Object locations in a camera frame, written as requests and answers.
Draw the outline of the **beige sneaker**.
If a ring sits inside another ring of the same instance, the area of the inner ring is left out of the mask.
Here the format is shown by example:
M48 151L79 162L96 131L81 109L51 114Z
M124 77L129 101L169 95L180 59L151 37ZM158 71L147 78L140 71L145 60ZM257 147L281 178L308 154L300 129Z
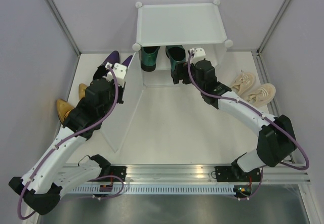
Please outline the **beige sneaker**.
M259 108L269 104L275 97L276 88L273 84L260 85L255 91L246 96L245 101Z
M231 84L230 88L238 95L248 91L255 83L256 76L251 72L241 72Z

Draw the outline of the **purple loafer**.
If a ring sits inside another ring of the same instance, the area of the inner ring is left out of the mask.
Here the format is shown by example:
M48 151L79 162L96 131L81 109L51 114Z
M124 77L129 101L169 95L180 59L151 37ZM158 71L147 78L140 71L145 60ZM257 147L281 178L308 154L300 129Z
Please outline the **purple loafer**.
M120 55L118 51L113 51L101 65L97 67L96 72L93 75L93 80L100 79L103 76L107 76L108 69L106 68L106 64L109 63L112 68L115 63L120 62Z
M131 61L132 61L132 58L133 58L132 55L128 56L128 57L127 57L127 58L122 62L122 65L125 66L125 67L128 69L129 66L130 66L130 63L131 63Z

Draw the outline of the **beige sneaker front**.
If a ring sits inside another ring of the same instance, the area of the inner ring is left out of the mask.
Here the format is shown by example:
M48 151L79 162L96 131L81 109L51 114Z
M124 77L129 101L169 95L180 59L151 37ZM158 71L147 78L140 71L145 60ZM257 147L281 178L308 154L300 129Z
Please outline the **beige sneaker front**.
M246 96L245 101L259 108L269 104L275 97L276 88L273 84L260 85L255 91Z

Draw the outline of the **gold pointed shoe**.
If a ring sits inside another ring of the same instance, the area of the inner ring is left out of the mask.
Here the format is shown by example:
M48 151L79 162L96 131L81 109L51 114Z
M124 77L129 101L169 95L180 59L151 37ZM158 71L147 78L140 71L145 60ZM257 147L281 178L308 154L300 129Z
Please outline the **gold pointed shoe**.
M64 121L74 107L63 99L56 100L56 110L60 123L65 126Z
M79 84L78 86L78 98L81 101L86 96L87 85L84 83Z

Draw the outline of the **purple loafer left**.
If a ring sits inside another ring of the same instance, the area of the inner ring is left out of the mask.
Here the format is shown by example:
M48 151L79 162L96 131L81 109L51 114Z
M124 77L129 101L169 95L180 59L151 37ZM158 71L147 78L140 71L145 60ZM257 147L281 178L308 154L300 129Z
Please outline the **purple loafer left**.
M120 55L118 51L113 51L101 65L97 67L96 72L93 75L93 80L100 79L103 76L107 76L108 69L106 68L106 64L109 63L112 68L115 63L120 62Z

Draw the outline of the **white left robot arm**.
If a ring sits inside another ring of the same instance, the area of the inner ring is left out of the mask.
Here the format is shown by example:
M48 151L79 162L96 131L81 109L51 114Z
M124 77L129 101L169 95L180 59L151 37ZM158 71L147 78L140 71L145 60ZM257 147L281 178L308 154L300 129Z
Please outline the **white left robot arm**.
M75 187L88 181L105 181L114 177L111 164L97 154L77 168L60 174L69 157L99 130L116 104L123 103L127 66L107 63L98 70L84 91L76 107L64 100L57 101L62 129L40 160L22 177L13 177L9 186L19 195L19 204L25 202L33 213L45 215Z

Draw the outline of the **white plastic shoe cabinet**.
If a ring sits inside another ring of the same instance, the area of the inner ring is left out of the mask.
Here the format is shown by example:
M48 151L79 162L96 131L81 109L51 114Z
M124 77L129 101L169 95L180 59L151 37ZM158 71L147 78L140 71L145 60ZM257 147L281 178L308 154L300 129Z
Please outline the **white plastic shoe cabinet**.
M220 67L226 51L233 46L225 32L219 11L220 0L212 3L144 5L138 10L136 42L133 50L159 47L156 69L143 72L146 87L173 86L166 46L182 45L185 50L203 48L215 68Z

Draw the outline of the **beige sneaker rear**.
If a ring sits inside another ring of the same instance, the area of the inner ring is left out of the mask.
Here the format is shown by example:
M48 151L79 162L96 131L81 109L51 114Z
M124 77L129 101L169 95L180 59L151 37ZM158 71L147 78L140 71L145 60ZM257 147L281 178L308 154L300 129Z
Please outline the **beige sneaker rear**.
M230 88L238 95L248 91L255 83L256 76L251 72L241 72L231 84Z

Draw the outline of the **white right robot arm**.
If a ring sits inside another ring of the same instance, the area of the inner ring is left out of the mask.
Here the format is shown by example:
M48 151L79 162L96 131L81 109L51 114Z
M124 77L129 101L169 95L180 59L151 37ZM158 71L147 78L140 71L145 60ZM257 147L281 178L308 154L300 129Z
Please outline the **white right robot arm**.
M290 119L284 115L275 117L261 113L242 100L232 89L217 80L210 61L204 59L195 64L173 62L171 77L174 84L195 82L207 104L229 113L258 137L254 150L232 162L231 175L235 180L243 181L256 168L277 166L296 149L292 141L295 135Z

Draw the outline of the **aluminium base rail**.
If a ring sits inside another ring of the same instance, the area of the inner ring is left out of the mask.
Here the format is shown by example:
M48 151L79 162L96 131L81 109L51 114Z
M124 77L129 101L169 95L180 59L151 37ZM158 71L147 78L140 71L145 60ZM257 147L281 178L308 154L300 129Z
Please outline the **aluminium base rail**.
M307 171L284 165L264 167L237 179L229 164L112 164L111 172L131 184L310 184Z

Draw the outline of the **gold pointed shoe front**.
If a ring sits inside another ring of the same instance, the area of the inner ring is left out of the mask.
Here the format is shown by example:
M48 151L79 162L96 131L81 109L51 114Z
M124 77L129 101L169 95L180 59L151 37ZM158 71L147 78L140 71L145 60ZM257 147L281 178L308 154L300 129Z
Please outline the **gold pointed shoe front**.
M64 121L74 107L63 99L56 100L56 110L60 123L65 126Z

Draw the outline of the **white cabinet door panel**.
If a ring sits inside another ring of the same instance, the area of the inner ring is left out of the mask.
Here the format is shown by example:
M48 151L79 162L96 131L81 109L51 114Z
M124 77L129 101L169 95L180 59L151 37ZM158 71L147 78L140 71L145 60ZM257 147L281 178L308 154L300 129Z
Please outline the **white cabinet door panel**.
M103 121L101 133L113 152L123 145L143 92L143 78L139 54L135 52L126 73L123 104L117 104Z

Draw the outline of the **gold pointed shoe rear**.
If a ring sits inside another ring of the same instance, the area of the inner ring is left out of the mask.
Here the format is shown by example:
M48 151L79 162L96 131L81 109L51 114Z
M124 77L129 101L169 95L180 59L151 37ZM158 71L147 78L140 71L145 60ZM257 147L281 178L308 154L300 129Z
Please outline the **gold pointed shoe rear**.
M86 96L87 85L84 83L79 84L78 86L78 98L81 101Z

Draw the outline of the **green loafer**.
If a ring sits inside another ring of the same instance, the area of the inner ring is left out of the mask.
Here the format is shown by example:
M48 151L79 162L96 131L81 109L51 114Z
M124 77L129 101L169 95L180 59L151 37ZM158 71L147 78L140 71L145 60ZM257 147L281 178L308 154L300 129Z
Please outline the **green loafer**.
M141 68L145 72L152 72L156 69L156 61L160 47L141 48Z
M175 72L177 65L186 62L186 51L182 45L166 46L166 56L170 60L171 72Z

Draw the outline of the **purple loafer right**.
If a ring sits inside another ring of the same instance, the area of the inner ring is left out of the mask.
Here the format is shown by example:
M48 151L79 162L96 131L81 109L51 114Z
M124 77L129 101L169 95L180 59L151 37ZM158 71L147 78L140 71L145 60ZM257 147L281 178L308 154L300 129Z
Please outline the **purple loafer right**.
M131 61L132 61L132 58L133 58L132 55L128 56L128 57L127 57L127 58L122 62L122 65L125 66L125 67L128 69L129 66L130 66L130 63L131 63Z

